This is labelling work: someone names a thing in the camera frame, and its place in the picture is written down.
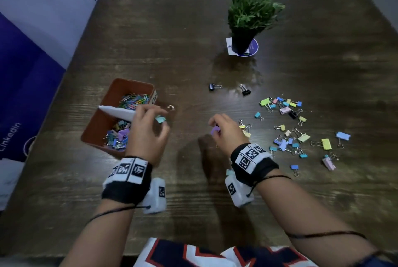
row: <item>white paper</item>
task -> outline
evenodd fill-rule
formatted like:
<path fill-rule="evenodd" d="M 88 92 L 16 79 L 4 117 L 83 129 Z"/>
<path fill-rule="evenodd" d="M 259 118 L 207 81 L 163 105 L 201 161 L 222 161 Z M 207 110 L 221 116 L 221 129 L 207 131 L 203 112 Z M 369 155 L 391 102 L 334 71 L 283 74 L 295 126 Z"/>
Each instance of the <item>white paper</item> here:
<path fill-rule="evenodd" d="M 6 158 L 0 160 L 0 210 L 6 209 L 24 165 Z"/>
<path fill-rule="evenodd" d="M 98 108 L 110 116 L 130 122 L 132 121 L 132 118 L 135 115 L 135 111 L 133 110 L 115 108 L 114 106 L 98 106 Z"/>
<path fill-rule="evenodd" d="M 226 38 L 226 47 L 228 49 L 228 55 L 238 55 L 237 53 L 232 51 L 232 38 Z M 249 48 L 246 50 L 245 54 L 249 54 Z"/>

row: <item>person's right hand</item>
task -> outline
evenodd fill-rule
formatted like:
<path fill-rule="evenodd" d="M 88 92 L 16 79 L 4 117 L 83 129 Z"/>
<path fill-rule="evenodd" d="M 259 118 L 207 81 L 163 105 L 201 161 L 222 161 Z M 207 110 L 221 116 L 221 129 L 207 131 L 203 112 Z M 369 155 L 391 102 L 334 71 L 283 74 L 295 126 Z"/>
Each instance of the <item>person's right hand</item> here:
<path fill-rule="evenodd" d="M 227 114 L 215 114 L 209 120 L 210 126 L 218 125 L 220 132 L 213 133 L 213 139 L 216 141 L 218 147 L 228 156 L 241 144 L 249 143 L 242 129 L 233 121 Z"/>

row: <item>round purple sticker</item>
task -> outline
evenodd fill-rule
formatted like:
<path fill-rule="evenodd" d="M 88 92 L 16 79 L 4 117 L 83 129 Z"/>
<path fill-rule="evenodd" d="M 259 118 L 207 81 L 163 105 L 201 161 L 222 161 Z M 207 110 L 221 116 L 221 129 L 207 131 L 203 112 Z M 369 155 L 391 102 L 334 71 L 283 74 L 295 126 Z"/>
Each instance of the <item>round purple sticker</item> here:
<path fill-rule="evenodd" d="M 256 54 L 257 51 L 258 51 L 258 43 L 257 43 L 257 41 L 255 39 L 253 39 L 251 41 L 248 49 L 249 49 L 249 53 L 247 53 L 247 51 L 246 51 L 246 53 L 238 54 L 238 56 L 249 57 L 249 56 L 252 56 L 252 55 Z"/>

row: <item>wooden table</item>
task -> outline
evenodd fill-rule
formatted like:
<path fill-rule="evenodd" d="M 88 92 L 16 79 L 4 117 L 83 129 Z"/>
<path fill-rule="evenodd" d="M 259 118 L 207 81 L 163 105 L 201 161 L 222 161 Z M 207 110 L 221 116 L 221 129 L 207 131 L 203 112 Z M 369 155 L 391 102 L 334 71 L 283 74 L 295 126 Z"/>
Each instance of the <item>wooden table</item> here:
<path fill-rule="evenodd" d="M 154 177 L 166 180 L 167 211 L 134 215 L 126 254 L 149 237 L 221 251 L 232 245 L 289 243 L 265 204 L 236 209 L 224 185 L 227 161 L 209 136 L 217 112 L 253 124 L 252 142 L 271 145 L 297 121 L 267 113 L 268 96 L 303 102 L 312 140 L 351 134 L 337 169 L 321 148 L 308 159 L 277 153 L 280 168 L 383 249 L 398 248 L 398 37 L 371 0 L 279 0 L 281 19 L 256 37 L 254 57 L 229 57 L 229 0 L 98 0 L 7 210 L 3 254 L 65 255 L 100 200 L 117 160 L 80 142 L 114 78 L 153 83 L 176 107 Z M 208 91 L 208 83 L 222 90 Z M 242 97 L 239 84 L 251 89 Z M 265 121 L 253 116 L 260 111 Z"/>

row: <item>person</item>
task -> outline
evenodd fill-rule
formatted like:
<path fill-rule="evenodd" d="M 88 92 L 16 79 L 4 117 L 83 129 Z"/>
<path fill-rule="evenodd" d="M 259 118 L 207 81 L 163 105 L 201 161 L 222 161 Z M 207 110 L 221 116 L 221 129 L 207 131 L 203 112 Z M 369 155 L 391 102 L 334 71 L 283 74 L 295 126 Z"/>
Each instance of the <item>person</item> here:
<path fill-rule="evenodd" d="M 149 190 L 152 167 L 159 164 L 170 132 L 167 122 L 162 123 L 160 134 L 153 132 L 152 125 L 159 114 L 166 116 L 167 112 L 156 105 L 137 108 L 126 158 L 119 165 L 124 170 L 129 163 L 123 161 L 138 161 L 138 164 L 133 168 L 135 162 L 131 162 L 130 177 L 123 182 L 110 182 L 109 178 L 119 165 L 114 168 L 94 217 L 75 241 L 62 267 L 120 265 L 134 216 L 132 208 Z M 271 158 L 258 162 L 251 174 L 237 165 L 236 157 L 242 149 L 251 146 L 248 138 L 226 114 L 216 114 L 209 120 L 209 125 L 216 124 L 221 130 L 213 133 L 213 138 L 217 146 L 231 157 L 236 178 L 255 187 L 298 251 L 289 247 L 233 247 L 217 255 L 193 245 L 150 238 L 135 266 L 395 266 L 381 259 L 370 241 L 284 175 Z M 131 177 L 136 165 L 141 172 Z"/>

